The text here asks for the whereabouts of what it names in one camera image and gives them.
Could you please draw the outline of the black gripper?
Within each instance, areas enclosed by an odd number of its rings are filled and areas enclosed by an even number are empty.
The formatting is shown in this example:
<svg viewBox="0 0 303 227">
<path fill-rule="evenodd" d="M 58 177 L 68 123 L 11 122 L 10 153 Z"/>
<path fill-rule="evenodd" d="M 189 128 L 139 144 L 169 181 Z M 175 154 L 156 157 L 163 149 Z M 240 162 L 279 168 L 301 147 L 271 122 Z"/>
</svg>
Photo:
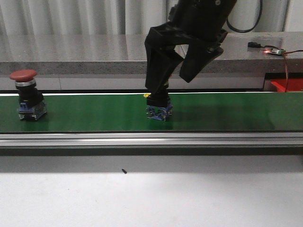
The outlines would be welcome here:
<svg viewBox="0 0 303 227">
<path fill-rule="evenodd" d="M 223 25 L 235 4 L 236 0 L 180 0 L 171 8 L 168 22 L 150 28 L 144 42 L 145 87 L 150 93 L 158 93 L 182 61 L 179 75 L 189 83 L 223 53 L 220 46 L 190 43 L 222 43 L 228 34 Z M 184 60 L 175 51 L 180 44 L 190 44 Z"/>
</svg>

